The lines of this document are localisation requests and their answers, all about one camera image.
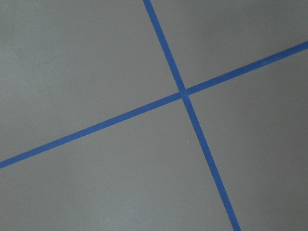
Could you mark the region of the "blue tape strip near horizontal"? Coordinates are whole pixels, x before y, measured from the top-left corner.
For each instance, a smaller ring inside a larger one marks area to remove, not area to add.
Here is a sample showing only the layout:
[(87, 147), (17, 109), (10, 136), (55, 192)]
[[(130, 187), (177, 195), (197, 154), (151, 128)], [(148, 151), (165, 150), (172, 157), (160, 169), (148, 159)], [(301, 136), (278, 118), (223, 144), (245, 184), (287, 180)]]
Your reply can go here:
[[(235, 70), (229, 71), (229, 72), (227, 72), (223, 75), (220, 75), (218, 77), (215, 77), (215, 78), (212, 78), (212, 79), (207, 80), (205, 82), (202, 82), (200, 84), (194, 85), (194, 86), (186, 89), (186, 92), (187, 92), (188, 95), (195, 94), (197, 92), (203, 91), (205, 89), (208, 89), (210, 87), (213, 87), (215, 85), (218, 85), (220, 83), (228, 81), (228, 80), (233, 79), (235, 77), (241, 76), (243, 74), (249, 73), (249, 72), (254, 71), (256, 69), (259, 69), (261, 67), (267, 66), (271, 63), (277, 62), (281, 59), (292, 56), (296, 53), (305, 51), (307, 49), (308, 49), (308, 43), (305, 41), (303, 43), (295, 45), (291, 48), (288, 48), (288, 49), (283, 50), (281, 52), (278, 52), (276, 54), (270, 55), (266, 58), (260, 59), (258, 61), (253, 62), (253, 63), (250, 63), (250, 64), (247, 64), (247, 65), (242, 66), (240, 68), (237, 68)], [(77, 140), (81, 137), (95, 133), (99, 130), (102, 130), (102, 129), (105, 129), (105, 128), (110, 127), (112, 125), (118, 124), (118, 123), (123, 122), (125, 120), (128, 120), (130, 118), (139, 116), (139, 115), (144, 114), (146, 112), (149, 112), (153, 109), (156, 109), (156, 108), (159, 108), (161, 106), (172, 103), (174, 101), (177, 101), (181, 98), (182, 98), (182, 94), (179, 93), (179, 92), (171, 94), (171, 95), (166, 96), (166, 97), (159, 99), (157, 101), (143, 105), (139, 108), (133, 109), (133, 110), (128, 111), (128, 112), (123, 113), (123, 114), (120, 114), (118, 116), (110, 118), (110, 119), (103, 121), (101, 123), (95, 124), (95, 125), (90, 126), (88, 128), (82, 129), (80, 131), (74, 132), (74, 133), (69, 134), (67, 136), (61, 137), (61, 138), (56, 139), (54, 141), (51, 141), (51, 142), (44, 144), (42, 146), (36, 147), (32, 150), (26, 151), (24, 153), (21, 153), (21, 154), (18, 154), (16, 156), (13, 156), (11, 158), (8, 158), (6, 160), (3, 160), (0, 163), (0, 167), (5, 168), (7, 166), (13, 165), (13, 164), (18, 163), (20, 161), (23, 161), (25, 159), (34, 157), (38, 154), (41, 154), (43, 152), (57, 148), (57, 147), (62, 146), (66, 143), (72, 142), (72, 141)]]

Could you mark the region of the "blue tape strip right vertical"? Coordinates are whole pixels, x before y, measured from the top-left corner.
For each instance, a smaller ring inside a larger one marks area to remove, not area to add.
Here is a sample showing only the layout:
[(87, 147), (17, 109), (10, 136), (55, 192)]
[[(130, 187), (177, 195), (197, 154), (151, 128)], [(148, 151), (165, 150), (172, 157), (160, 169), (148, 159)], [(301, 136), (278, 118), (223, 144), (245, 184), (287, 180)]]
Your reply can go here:
[(219, 196), (222, 200), (222, 203), (224, 205), (225, 211), (227, 213), (227, 216), (229, 218), (229, 221), (231, 223), (232, 229), (234, 231), (240, 231), (241, 227), (238, 222), (238, 219), (236, 217), (236, 214), (233, 210), (232, 204), (230, 202), (229, 196), (227, 194), (227, 191), (225, 189), (225, 186), (223, 184), (223, 181), (221, 179), (220, 173), (217, 169), (215, 160), (212, 156), (212, 153), (210, 151), (210, 148), (208, 146), (208, 143), (206, 141), (206, 138), (204, 136), (203, 130), (201, 128), (201, 125), (199, 123), (199, 120), (197, 118), (197, 115), (195, 113), (195, 110), (193, 108), (192, 102), (189, 98), (188, 92), (186, 90), (186, 87), (184, 85), (184, 82), (182, 80), (182, 77), (180, 75), (180, 72), (178, 70), (177, 64), (175, 62), (175, 59), (173, 57), (172, 51), (169, 47), (168, 41), (165, 37), (165, 34), (162, 30), (161, 24), (158, 20), (158, 17), (156, 15), (156, 12), (154, 10), (154, 7), (149, 0), (145, 0), (143, 2), (145, 9), (148, 13), (148, 16), (151, 20), (151, 23), (154, 27), (156, 36), (158, 38), (158, 41), (160, 43), (160, 46), (162, 48), (162, 51), (164, 53), (164, 56), (166, 58), (167, 64), (169, 66), (169, 69), (173, 75), (174, 81), (176, 83), (176, 86), (178, 88), (179, 94), (181, 96), (181, 99), (183, 101), (183, 104), (185, 106), (185, 109), (187, 111), (187, 114), (190, 118), (191, 124), (193, 126), (194, 132), (197, 136), (197, 139), (199, 141), (199, 144), (201, 146), (201, 149), (203, 151), (204, 157), (206, 159), (208, 168), (211, 172), (212, 178), (214, 180), (214, 183), (216, 185), (216, 188), (218, 190)]

